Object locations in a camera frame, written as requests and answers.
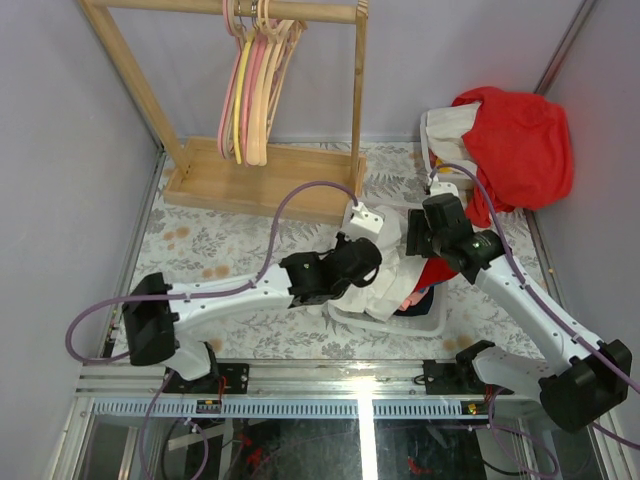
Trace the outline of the peach plastic hanger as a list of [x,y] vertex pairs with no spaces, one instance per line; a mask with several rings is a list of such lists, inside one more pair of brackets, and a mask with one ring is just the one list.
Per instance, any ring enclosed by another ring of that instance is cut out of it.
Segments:
[[270,1],[257,2],[257,27],[264,37],[262,59],[251,90],[246,162],[267,164],[267,144],[278,108],[286,73],[306,24],[272,18]]

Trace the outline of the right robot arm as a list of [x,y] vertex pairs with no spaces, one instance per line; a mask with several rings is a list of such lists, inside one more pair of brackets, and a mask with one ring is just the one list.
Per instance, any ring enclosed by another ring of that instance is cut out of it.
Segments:
[[456,357],[458,387],[478,394],[489,385],[540,403],[562,430],[574,433],[628,396],[632,353],[604,342],[531,280],[503,238],[474,231],[460,199],[435,195],[408,213],[406,253],[441,260],[494,300],[539,349],[540,361],[479,341]]

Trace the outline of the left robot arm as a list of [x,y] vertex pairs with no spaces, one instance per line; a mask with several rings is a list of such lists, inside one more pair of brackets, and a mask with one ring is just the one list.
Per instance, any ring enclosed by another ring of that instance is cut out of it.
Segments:
[[245,313],[322,306],[375,280],[382,255],[374,242],[342,233],[336,240],[330,251],[292,254],[256,280],[239,276],[197,285],[170,284],[160,272],[145,276],[122,306],[130,364],[162,365],[195,393],[212,392],[219,371],[212,347],[197,336],[203,326]]

